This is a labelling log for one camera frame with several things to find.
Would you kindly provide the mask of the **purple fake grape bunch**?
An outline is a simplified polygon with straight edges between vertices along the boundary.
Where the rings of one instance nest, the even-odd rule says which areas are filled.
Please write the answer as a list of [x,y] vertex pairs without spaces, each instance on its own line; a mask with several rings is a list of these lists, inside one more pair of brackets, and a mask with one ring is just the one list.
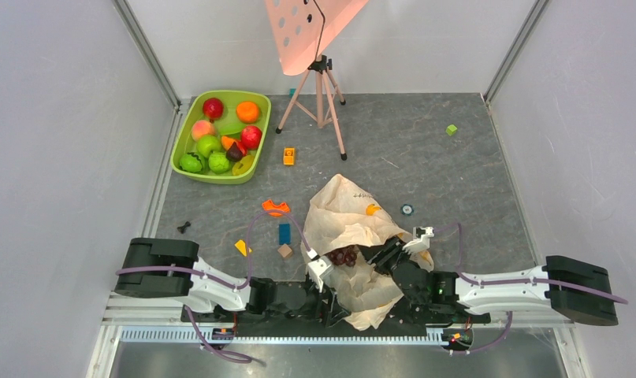
[[344,246],[327,253],[326,256],[335,266],[353,267],[357,260],[357,250],[354,246]]

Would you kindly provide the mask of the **translucent beige plastic bag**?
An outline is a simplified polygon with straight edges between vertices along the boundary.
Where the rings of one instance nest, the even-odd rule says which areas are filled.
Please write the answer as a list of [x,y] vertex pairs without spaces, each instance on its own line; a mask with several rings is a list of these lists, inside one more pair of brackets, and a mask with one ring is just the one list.
[[411,233],[400,228],[373,195],[336,174],[310,200],[303,234],[320,255],[355,248],[354,265],[334,265],[323,288],[336,292],[338,304],[350,312],[345,321],[353,328],[378,328],[403,294],[390,276],[365,262],[359,248],[380,246],[393,236],[406,242]]

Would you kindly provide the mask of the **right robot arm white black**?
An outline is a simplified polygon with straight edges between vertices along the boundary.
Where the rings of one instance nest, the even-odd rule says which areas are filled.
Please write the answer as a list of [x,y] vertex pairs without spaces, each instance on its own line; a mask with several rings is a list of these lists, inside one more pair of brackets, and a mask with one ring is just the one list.
[[375,272],[392,279],[404,304],[426,322],[471,317],[487,323],[498,312],[556,312],[578,324],[615,326],[616,305],[626,303],[612,293],[606,269],[573,258],[553,255],[543,265],[497,274],[429,272],[411,259],[405,245],[393,237],[360,250]]

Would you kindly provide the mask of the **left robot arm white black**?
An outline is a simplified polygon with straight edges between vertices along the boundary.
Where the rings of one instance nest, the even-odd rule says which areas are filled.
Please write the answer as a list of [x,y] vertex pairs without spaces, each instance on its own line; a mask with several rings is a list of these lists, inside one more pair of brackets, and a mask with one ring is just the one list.
[[167,298],[197,321],[279,319],[332,327],[350,315],[337,293],[311,276],[301,282],[236,278],[207,264],[189,240],[134,238],[117,271],[114,291],[130,298]]

